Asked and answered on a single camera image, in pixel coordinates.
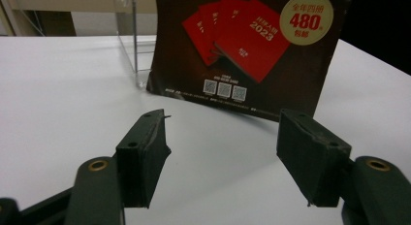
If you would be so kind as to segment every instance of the white wall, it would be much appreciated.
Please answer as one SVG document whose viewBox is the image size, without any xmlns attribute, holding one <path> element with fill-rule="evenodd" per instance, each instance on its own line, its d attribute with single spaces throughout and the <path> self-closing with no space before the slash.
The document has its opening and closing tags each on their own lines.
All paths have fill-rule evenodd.
<svg viewBox="0 0 411 225">
<path fill-rule="evenodd" d="M 3 21 L 0 19 L 0 35 L 7 35 L 7 31 L 6 31 L 6 28 L 4 27 L 4 25 L 3 25 Z"/>
<path fill-rule="evenodd" d="M 117 24 L 112 13 L 78 13 L 72 12 L 73 23 L 78 36 L 116 35 Z M 156 34 L 157 15 L 141 14 L 137 18 L 140 35 Z"/>
</svg>

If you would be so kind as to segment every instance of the dark green plastic part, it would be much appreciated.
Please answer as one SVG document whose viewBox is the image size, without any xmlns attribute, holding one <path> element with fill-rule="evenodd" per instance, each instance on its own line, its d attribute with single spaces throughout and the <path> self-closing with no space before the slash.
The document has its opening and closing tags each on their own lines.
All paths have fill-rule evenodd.
<svg viewBox="0 0 411 225">
<path fill-rule="evenodd" d="M 164 163 L 166 144 L 163 110 L 145 113 L 116 148 L 122 199 L 126 208 L 149 208 Z"/>
<path fill-rule="evenodd" d="M 309 204 L 336 207 L 339 172 L 349 163 L 351 146 L 312 117 L 282 110 L 277 155 Z"/>
</svg>

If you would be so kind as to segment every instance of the white table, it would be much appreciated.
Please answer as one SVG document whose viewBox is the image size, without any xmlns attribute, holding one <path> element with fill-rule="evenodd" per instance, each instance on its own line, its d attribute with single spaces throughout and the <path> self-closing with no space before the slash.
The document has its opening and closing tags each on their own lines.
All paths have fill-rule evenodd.
<svg viewBox="0 0 411 225">
<path fill-rule="evenodd" d="M 127 224 L 342 224 L 308 208 L 276 157 L 278 124 L 136 87 L 117 37 L 0 38 L 0 197 L 21 209 L 74 184 L 77 168 L 165 109 L 169 156 L 150 209 Z M 411 178 L 411 77 L 344 43 L 314 118 Z"/>
</svg>

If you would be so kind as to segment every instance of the red card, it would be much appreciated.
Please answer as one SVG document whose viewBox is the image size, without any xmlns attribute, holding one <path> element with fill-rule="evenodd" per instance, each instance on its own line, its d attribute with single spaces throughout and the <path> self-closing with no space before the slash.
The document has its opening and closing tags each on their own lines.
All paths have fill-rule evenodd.
<svg viewBox="0 0 411 225">
<path fill-rule="evenodd" d="M 196 12 L 192 14 L 182 22 L 182 25 L 206 66 L 209 66 L 215 62 L 217 57 L 215 53 L 211 53 L 209 51 L 210 44 L 206 42 L 200 13 Z"/>
<path fill-rule="evenodd" d="M 290 45 L 281 34 L 280 15 L 251 0 L 215 42 L 245 74 L 262 81 Z"/>
</svg>

